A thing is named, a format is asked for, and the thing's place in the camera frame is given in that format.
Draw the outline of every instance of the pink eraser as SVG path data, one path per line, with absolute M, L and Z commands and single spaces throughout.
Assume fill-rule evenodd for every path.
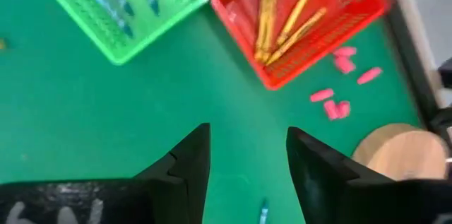
M 338 108 L 336 104 L 332 100 L 327 100 L 323 104 L 323 108 L 325 109 L 326 115 L 330 120 L 334 120 L 339 118 Z
M 356 47 L 341 47 L 333 52 L 337 57 L 351 57 L 356 54 Z
M 317 101 L 322 101 L 325 100 L 331 96 L 333 96 L 334 92 L 333 89 L 325 89 L 325 90 L 320 90 L 314 94 L 311 95 L 311 101 L 312 102 L 317 102 Z
M 352 72 L 356 68 L 355 64 L 352 61 L 350 61 L 348 57 L 336 57 L 334 59 L 334 64 L 344 74 Z
M 363 73 L 359 78 L 358 78 L 358 84 L 363 84 L 363 83 L 367 83 L 371 80 L 373 80 L 374 78 L 376 78 L 381 72 L 383 72 L 381 70 L 381 68 L 379 67 L 375 67 L 370 69 L 368 72 Z
M 347 116 L 350 115 L 350 102 L 348 101 L 341 101 L 339 103 L 339 105 L 337 106 L 338 108 L 338 115 L 339 118 L 346 118 Z

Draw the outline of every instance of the round wooden board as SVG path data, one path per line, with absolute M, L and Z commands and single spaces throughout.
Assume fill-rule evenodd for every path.
M 353 160 L 391 179 L 443 179 L 448 151 L 436 134 L 408 124 L 389 124 L 370 133 Z

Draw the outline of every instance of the plastic basket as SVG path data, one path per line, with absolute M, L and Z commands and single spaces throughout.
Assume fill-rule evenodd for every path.
M 326 7 L 327 14 L 279 60 L 270 66 L 263 66 L 254 59 L 259 0 L 211 0 L 211 2 L 258 77 L 271 90 L 280 88 L 308 69 L 377 19 L 390 5 L 389 0 L 309 0 L 298 17 L 295 28 L 303 24 L 320 7 Z M 274 40 L 296 3 L 297 0 L 277 1 Z
M 57 0 L 83 31 L 114 64 L 121 65 L 137 55 L 174 24 L 208 0 L 158 0 L 156 16 L 146 0 L 128 0 L 134 17 L 126 16 L 134 37 L 125 35 L 95 0 Z

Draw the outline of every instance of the red basket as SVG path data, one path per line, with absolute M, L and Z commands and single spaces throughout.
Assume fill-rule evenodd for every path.
M 278 0 L 273 33 L 275 42 L 297 0 Z M 276 90 L 308 69 L 389 8 L 389 0 L 309 0 L 295 29 L 319 8 L 327 14 L 297 44 L 270 66 L 254 59 L 259 0 L 212 0 L 212 6 L 237 41 L 263 84 Z

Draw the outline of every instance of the green basket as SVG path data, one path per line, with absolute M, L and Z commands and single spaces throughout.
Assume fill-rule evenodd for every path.
M 131 26 L 134 38 L 128 37 L 95 0 L 57 0 L 85 33 L 114 64 L 121 65 L 174 24 L 187 17 L 208 0 L 158 0 L 156 16 L 146 0 L 128 0 L 134 17 L 123 15 Z

